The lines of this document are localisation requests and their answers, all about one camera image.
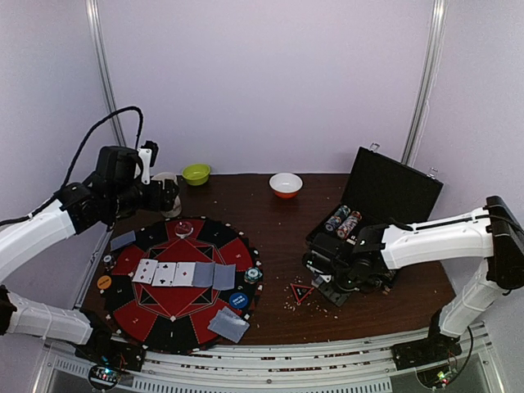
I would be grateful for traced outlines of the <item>three of diamonds card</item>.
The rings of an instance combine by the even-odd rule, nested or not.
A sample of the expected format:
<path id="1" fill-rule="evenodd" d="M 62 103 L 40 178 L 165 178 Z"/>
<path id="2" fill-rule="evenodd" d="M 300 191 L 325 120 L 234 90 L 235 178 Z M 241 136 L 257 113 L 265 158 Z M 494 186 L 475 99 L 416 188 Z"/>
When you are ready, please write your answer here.
<path id="1" fill-rule="evenodd" d="M 140 259 L 136 272 L 132 278 L 132 282 L 151 284 L 155 276 L 157 265 L 157 260 Z"/>

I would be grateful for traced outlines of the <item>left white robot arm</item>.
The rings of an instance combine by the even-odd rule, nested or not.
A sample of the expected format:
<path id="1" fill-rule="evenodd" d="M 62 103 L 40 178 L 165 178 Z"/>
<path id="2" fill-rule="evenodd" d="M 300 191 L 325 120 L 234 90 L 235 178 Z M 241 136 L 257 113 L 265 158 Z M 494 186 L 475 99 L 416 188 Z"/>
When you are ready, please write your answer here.
<path id="1" fill-rule="evenodd" d="M 66 182 L 49 201 L 1 232 L 1 279 L 36 255 L 98 223 L 113 228 L 139 210 L 171 210 L 178 185 L 151 177 L 158 146 L 103 147 L 96 169 L 82 182 Z M 25 334 L 85 345 L 101 364 L 112 362 L 118 347 L 103 323 L 82 311 L 61 309 L 1 289 L 1 333 Z"/>

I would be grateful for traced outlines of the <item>right arm base board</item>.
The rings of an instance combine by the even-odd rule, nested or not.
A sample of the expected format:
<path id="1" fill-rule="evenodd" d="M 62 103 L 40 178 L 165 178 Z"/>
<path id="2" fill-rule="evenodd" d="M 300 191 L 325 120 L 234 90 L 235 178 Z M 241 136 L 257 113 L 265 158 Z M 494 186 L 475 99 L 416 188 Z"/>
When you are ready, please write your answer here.
<path id="1" fill-rule="evenodd" d="M 457 342 L 432 344 L 428 339 L 391 347 L 396 369 L 415 368 L 418 381 L 432 390 L 444 389 L 458 375 L 462 352 Z"/>

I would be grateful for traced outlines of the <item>orange big blind button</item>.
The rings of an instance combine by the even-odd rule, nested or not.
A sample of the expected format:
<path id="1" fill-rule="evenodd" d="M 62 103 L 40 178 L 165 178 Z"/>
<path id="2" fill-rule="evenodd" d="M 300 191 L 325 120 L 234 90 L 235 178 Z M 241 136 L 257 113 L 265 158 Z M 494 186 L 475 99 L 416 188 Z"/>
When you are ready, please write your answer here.
<path id="1" fill-rule="evenodd" d="M 111 276 L 103 275 L 97 280 L 97 288 L 101 291 L 105 291 L 110 288 L 112 284 Z"/>

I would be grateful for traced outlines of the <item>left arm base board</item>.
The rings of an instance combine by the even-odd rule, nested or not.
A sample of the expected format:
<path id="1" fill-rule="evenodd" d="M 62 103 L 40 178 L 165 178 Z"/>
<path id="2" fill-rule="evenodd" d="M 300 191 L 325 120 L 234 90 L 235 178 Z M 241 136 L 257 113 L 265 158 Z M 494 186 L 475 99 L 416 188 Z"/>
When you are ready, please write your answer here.
<path id="1" fill-rule="evenodd" d="M 93 365 L 88 370 L 89 385 L 100 392 L 107 392 L 119 385 L 129 386 L 133 373 L 142 370 L 146 351 L 122 341 L 111 341 L 108 355 L 98 355 L 89 346 L 74 345 L 75 355 Z"/>

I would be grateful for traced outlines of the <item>dealt blue card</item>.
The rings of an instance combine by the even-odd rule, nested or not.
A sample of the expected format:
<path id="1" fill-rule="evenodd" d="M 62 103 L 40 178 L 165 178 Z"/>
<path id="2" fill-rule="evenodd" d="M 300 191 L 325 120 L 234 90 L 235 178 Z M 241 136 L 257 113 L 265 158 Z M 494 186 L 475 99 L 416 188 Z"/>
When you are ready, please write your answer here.
<path id="1" fill-rule="evenodd" d="M 236 326 L 241 326 L 245 321 L 239 317 L 236 313 L 230 310 L 228 307 L 223 307 L 220 309 L 215 317 L 212 319 L 213 323 L 218 324 L 232 324 Z"/>
<path id="2" fill-rule="evenodd" d="M 245 332 L 249 329 L 250 324 L 245 321 L 245 323 L 241 326 L 236 326 L 232 324 L 218 324 L 213 323 L 212 320 L 210 321 L 210 324 L 208 325 L 208 329 L 214 333 L 217 333 L 218 335 L 233 341 L 235 343 L 238 343 L 242 337 L 244 336 Z"/>

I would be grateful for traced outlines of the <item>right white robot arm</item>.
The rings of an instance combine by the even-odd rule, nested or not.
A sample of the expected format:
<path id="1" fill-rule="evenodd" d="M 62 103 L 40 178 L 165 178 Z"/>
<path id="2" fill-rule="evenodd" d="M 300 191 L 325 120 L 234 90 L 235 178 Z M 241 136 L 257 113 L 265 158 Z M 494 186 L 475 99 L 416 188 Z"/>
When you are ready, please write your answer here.
<path id="1" fill-rule="evenodd" d="M 499 196 L 466 214 L 425 223 L 390 221 L 359 230 L 354 242 L 315 235 L 302 263 L 349 293 L 390 271 L 428 261 L 477 257 L 480 265 L 461 292 L 436 311 L 420 355 L 437 361 L 495 300 L 523 286 L 523 229 Z"/>

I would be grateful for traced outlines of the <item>teal poker chip stack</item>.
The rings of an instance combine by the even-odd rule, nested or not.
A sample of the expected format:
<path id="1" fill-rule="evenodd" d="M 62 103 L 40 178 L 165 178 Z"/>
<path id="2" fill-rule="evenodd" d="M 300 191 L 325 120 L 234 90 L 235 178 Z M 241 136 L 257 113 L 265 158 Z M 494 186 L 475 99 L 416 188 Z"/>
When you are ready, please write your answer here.
<path id="1" fill-rule="evenodd" d="M 252 267 L 245 272 L 244 281 L 253 284 L 258 282 L 262 277 L 262 271 L 258 267 Z"/>

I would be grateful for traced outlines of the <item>single blue playing card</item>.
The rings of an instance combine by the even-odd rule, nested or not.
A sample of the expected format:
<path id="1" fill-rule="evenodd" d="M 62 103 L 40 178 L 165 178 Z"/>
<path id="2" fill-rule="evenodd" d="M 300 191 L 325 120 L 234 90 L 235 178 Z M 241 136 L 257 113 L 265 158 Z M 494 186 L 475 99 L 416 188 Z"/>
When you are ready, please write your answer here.
<path id="1" fill-rule="evenodd" d="M 125 247 L 129 244 L 132 244 L 135 241 L 136 241 L 136 235 L 134 231 L 123 233 L 111 239 L 111 242 L 110 242 L 111 251 L 119 250 L 120 248 Z"/>

